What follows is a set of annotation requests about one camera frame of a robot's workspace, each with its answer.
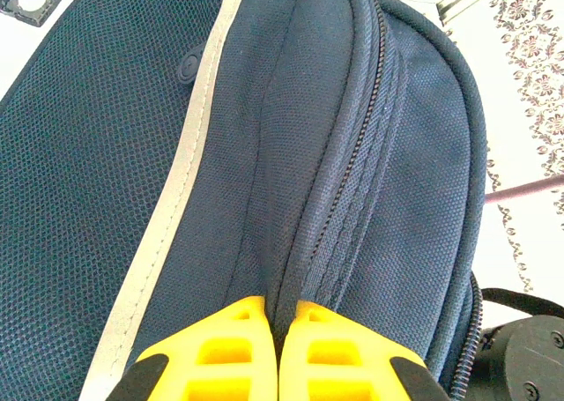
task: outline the zipper pull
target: zipper pull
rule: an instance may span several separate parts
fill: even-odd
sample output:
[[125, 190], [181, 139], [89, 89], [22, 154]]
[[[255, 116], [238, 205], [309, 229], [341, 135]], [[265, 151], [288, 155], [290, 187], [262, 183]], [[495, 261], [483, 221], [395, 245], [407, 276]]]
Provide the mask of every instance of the zipper pull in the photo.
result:
[[176, 76], [181, 84], [190, 85], [196, 80], [197, 70], [202, 62], [206, 42], [204, 41], [202, 44], [195, 46], [180, 61]]

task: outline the yellow plastic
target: yellow plastic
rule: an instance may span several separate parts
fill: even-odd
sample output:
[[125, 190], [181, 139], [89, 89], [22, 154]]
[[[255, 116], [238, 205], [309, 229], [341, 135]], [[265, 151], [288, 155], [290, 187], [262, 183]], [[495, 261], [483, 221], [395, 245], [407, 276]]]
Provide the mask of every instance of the yellow plastic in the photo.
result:
[[150, 401], [276, 401], [278, 376], [264, 298], [248, 297], [147, 348], [167, 367]]
[[313, 302], [300, 301], [284, 343], [280, 401], [410, 401], [390, 365], [413, 351]]

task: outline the screw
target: screw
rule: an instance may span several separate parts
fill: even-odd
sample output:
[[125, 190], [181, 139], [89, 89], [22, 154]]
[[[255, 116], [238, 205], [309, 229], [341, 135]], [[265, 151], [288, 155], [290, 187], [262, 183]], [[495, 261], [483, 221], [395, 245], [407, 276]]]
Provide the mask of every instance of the screw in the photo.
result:
[[554, 332], [552, 332], [550, 334], [551, 338], [553, 339], [554, 344], [560, 348], [560, 349], [564, 349], [564, 337], [562, 337], [562, 334], [560, 332], [557, 332], [556, 330]]
[[527, 401], [538, 401], [538, 389], [532, 382], [527, 382], [523, 385], [523, 389], [525, 390], [525, 399]]

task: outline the zipper teeth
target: zipper teeth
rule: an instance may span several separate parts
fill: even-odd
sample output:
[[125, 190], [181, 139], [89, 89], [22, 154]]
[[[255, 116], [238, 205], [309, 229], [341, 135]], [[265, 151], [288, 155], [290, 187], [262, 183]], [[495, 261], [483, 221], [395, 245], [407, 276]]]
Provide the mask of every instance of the zipper teeth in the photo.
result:
[[482, 292], [479, 289], [478, 282], [473, 273], [470, 280], [473, 294], [471, 320], [468, 326], [468, 333], [466, 334], [466, 341], [464, 342], [460, 359], [456, 365], [452, 386], [450, 387], [450, 398], [455, 401], [462, 401], [464, 397], [466, 397], [472, 366], [476, 358], [476, 352], [478, 351], [479, 336], [482, 327]]
[[325, 235], [325, 232], [327, 231], [327, 227], [329, 226], [330, 220], [333, 217], [333, 213], [335, 212], [335, 209], [337, 208], [338, 200], [341, 198], [341, 195], [343, 193], [343, 189], [345, 188], [346, 181], [349, 179], [349, 176], [351, 174], [351, 170], [353, 170], [354, 162], [355, 162], [355, 160], [356, 160], [356, 158], [359, 154], [360, 145], [362, 144], [362, 140], [364, 139], [364, 136], [367, 132], [368, 123], [370, 122], [370, 118], [372, 116], [372, 111], [374, 110], [376, 97], [378, 96], [379, 89], [380, 89], [380, 83], [382, 82], [383, 64], [384, 64], [384, 49], [385, 49], [385, 45], [386, 45], [386, 38], [385, 38], [386, 37], [386, 24], [384, 22], [384, 15], [383, 15], [382, 8], [380, 7], [380, 4], [378, 3], [377, 0], [373, 0], [373, 2], [375, 4], [375, 8], [376, 8], [376, 15], [377, 15], [377, 18], [378, 18], [378, 27], [380, 28], [380, 40], [379, 40], [379, 44], [378, 44], [378, 46], [379, 46], [378, 47], [378, 50], [379, 50], [378, 51], [378, 64], [376, 65], [375, 83], [374, 83], [374, 87], [372, 89], [372, 94], [370, 95], [370, 102], [368, 103], [367, 113], [364, 116], [364, 121], [362, 122], [362, 127], [360, 128], [359, 137], [357, 138], [354, 149], [352, 150], [352, 156], [349, 160], [349, 164], [346, 166], [345, 175], [343, 176], [341, 184], [338, 187], [337, 194], [335, 195], [335, 198], [333, 199], [333, 204], [331, 205], [331, 208], [329, 210], [327, 220], [325, 220], [325, 223], [323, 224], [323, 228], [321, 230], [321, 233], [319, 234], [319, 238], [317, 238], [317, 242], [315, 243], [315, 247], [314, 247], [313, 253], [311, 255], [312, 259], [315, 256], [315, 254], [317, 253], [319, 246], [321, 245], [321, 241], [323, 239], [323, 236]]

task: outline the backpack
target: backpack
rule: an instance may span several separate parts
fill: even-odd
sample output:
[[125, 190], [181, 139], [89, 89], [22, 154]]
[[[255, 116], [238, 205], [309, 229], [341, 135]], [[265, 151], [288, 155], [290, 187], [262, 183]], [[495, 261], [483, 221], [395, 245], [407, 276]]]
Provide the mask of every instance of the backpack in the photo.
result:
[[485, 124], [405, 4], [75, 0], [0, 116], [4, 399], [100, 399], [250, 295], [278, 350], [313, 301], [464, 397]]

